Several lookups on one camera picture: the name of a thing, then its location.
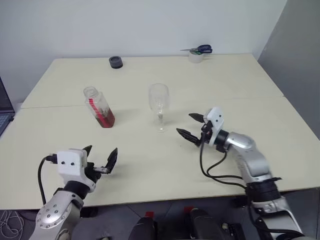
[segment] red liquid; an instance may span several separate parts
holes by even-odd
[[[110,108],[108,112],[103,112],[95,116],[95,119],[103,128],[112,128],[112,126],[115,124],[115,116]]]

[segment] laptop keyboard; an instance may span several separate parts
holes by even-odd
[[[12,113],[0,113],[0,128],[4,124],[7,124],[11,116],[12,116]]]

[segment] cable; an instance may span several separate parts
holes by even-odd
[[[201,134],[201,145],[200,145],[200,168],[201,168],[201,172],[203,173],[203,175],[205,175],[207,178],[211,178],[211,179],[215,180],[218,183],[227,184],[227,185],[235,185],[235,186],[239,186],[239,187],[243,188],[244,190],[246,190],[246,187],[244,185],[240,184],[240,183],[221,181],[221,180],[217,179],[216,177],[205,173],[204,167],[203,167],[203,164],[202,164],[202,154],[203,154],[203,151],[204,151],[204,146],[205,146],[205,136],[204,136],[204,133],[202,133]]]
[[[25,220],[28,220],[28,221],[31,221],[31,222],[35,222],[35,221],[36,221],[36,219],[31,219],[31,218],[28,218],[28,217],[24,216],[24,215],[21,213],[21,211],[18,211],[18,214],[19,214],[23,219],[25,219]]]
[[[9,220],[14,218],[17,218],[19,220],[20,229],[12,228],[10,226]],[[18,237],[18,240],[21,240],[22,234],[24,232],[24,225],[24,219],[19,216],[16,211],[5,210],[0,217],[0,233],[6,239],[15,239]]]
[[[206,170],[206,174],[214,177],[215,179],[220,179],[220,178],[242,179],[241,176],[236,176],[236,175],[218,175],[218,176],[213,176],[213,175],[211,175],[211,174],[209,173],[209,171],[210,171],[211,169],[213,169],[214,167],[216,167],[216,166],[218,166],[219,164],[221,164],[221,163],[227,158],[227,156],[228,156],[228,152],[225,152],[223,158],[222,158],[220,161],[218,161],[217,163],[213,164],[212,166],[210,166],[210,167]]]
[[[42,170],[42,166],[45,162],[47,157],[44,157],[41,162],[40,162],[40,165],[39,165],[39,168],[38,168],[38,183],[39,183],[39,188],[40,188],[40,193],[41,193],[41,198],[42,198],[42,203],[43,205],[46,204],[46,196],[45,196],[45,192],[44,192],[44,188],[42,186],[42,182],[41,182],[41,170]]]
[[[299,231],[295,231],[295,230],[289,230],[289,229],[271,229],[271,228],[267,228],[267,227],[263,227],[260,226],[258,224],[256,224],[255,220],[254,220],[254,216],[252,215],[252,211],[251,211],[251,200],[248,197],[248,203],[247,203],[247,209],[248,209],[248,214],[249,214],[249,218],[251,223],[253,224],[253,226],[255,226],[255,228],[267,232],[267,233],[279,233],[279,234],[290,234],[290,235],[294,235],[294,237],[304,237],[305,235]]]

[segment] white wall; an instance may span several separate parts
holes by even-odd
[[[258,58],[287,0],[0,0],[0,76],[13,102],[54,58],[215,53]]]

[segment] glass bottle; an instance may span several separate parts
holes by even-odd
[[[104,95],[93,86],[83,90],[85,103],[91,110],[95,119],[103,128],[112,128],[115,123],[115,116],[112,113]]]

